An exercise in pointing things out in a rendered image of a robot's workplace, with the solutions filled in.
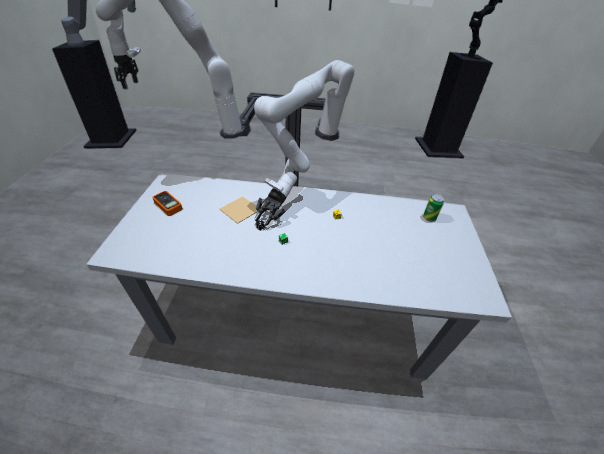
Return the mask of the green drink can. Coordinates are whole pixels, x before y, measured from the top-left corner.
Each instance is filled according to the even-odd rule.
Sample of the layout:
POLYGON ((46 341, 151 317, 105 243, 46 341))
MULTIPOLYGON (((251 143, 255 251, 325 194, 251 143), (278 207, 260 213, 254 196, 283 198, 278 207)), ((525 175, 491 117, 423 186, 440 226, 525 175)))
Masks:
POLYGON ((441 195, 434 194, 430 197, 423 217, 428 221, 435 221, 444 204, 444 198, 441 195))

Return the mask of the orange pocket multimeter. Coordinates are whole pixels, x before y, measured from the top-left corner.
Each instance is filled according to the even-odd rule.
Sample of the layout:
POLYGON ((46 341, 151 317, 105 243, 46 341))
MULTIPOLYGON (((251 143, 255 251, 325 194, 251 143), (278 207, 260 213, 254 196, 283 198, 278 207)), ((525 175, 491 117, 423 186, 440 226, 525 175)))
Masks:
POLYGON ((168 191, 160 192, 152 198, 154 203, 168 216, 172 216, 183 210, 182 204, 168 191))

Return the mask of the tan square mat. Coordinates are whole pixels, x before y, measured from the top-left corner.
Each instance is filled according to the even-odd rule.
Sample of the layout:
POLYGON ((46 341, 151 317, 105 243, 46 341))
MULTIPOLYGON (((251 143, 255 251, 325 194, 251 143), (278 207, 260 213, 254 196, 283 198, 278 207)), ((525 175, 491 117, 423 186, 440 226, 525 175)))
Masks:
POLYGON ((219 210, 237 224, 258 212, 256 205, 243 196, 219 208, 219 210))

